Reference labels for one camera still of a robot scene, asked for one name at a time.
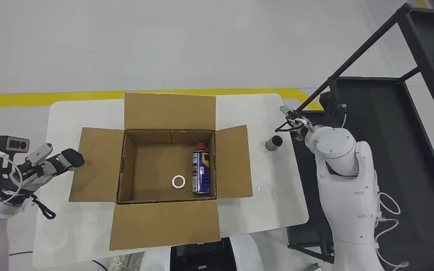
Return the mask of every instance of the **black metal cart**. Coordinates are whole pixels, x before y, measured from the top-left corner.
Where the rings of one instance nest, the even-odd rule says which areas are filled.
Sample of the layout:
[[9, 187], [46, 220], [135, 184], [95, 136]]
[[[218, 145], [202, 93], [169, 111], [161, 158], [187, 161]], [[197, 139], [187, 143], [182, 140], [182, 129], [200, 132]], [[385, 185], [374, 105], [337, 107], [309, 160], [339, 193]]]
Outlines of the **black metal cart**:
[[[400, 78], [340, 76], [397, 23], [416, 68]], [[379, 239], [380, 252], [390, 262], [408, 261], [408, 270], [432, 270], [434, 151], [406, 85], [419, 72], [434, 97], [434, 10], [406, 3], [296, 111], [301, 112], [327, 87], [339, 103], [347, 105], [345, 128], [357, 141], [370, 144], [380, 189], [401, 205], [400, 224]], [[303, 114], [316, 123], [324, 122], [324, 112]], [[310, 219], [287, 228], [288, 248], [333, 263], [332, 233], [319, 202], [315, 157], [304, 142], [294, 140], [293, 145]], [[320, 247], [321, 253], [307, 247]]]

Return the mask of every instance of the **cardboard box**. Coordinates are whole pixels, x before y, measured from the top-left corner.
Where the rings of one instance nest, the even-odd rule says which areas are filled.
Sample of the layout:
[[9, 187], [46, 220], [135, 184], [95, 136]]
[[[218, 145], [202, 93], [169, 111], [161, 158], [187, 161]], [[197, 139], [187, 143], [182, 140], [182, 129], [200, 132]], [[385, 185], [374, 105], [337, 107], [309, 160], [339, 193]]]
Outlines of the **cardboard box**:
[[[124, 118], [125, 130], [83, 128], [69, 201], [116, 203], [110, 250], [220, 240], [217, 199], [253, 195], [247, 126], [215, 131], [214, 96], [126, 93]], [[210, 153], [205, 196], [193, 194], [198, 142]]]

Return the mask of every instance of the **table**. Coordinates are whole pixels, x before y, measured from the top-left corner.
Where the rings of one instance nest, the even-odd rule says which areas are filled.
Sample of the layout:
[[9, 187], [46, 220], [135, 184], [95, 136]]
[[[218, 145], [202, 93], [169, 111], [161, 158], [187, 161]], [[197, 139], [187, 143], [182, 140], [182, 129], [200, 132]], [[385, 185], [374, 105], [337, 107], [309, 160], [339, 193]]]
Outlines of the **table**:
[[[264, 142], [284, 121], [277, 94], [217, 96], [216, 129], [248, 126], [253, 197], [219, 199], [221, 237], [307, 222], [309, 215], [289, 133], [274, 152]], [[123, 129], [123, 100], [57, 102], [50, 108], [47, 142], [54, 152], [78, 149], [82, 127]], [[47, 220], [38, 212], [33, 265], [49, 268], [152, 248], [109, 251], [114, 203], [70, 203], [73, 173], [42, 187], [39, 199], [57, 213]]]

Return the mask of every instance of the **spray can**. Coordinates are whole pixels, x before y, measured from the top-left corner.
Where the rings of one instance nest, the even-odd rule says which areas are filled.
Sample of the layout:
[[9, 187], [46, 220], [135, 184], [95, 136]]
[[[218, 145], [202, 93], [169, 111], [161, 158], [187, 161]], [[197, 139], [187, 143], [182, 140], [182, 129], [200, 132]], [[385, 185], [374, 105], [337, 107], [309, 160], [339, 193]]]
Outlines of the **spray can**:
[[205, 149], [205, 143], [197, 143], [193, 153], [193, 193], [210, 193], [210, 154]]

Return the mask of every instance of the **white tape roll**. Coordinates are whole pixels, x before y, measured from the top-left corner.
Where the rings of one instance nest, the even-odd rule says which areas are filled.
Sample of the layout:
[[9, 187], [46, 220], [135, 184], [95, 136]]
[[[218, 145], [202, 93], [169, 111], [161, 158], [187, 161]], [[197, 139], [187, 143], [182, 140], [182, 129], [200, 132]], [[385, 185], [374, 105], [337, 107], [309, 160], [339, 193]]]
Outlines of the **white tape roll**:
[[[177, 186], [177, 185], [175, 184], [175, 180], [176, 180], [177, 178], [181, 178], [181, 179], [182, 179], [182, 184], [181, 184], [180, 186]], [[176, 176], [172, 179], [172, 185], [173, 185], [176, 189], [181, 189], [181, 188], [183, 188], [183, 187], [185, 186], [185, 178], [184, 178], [184, 176], [182, 176], [182, 175], [176, 175]]]

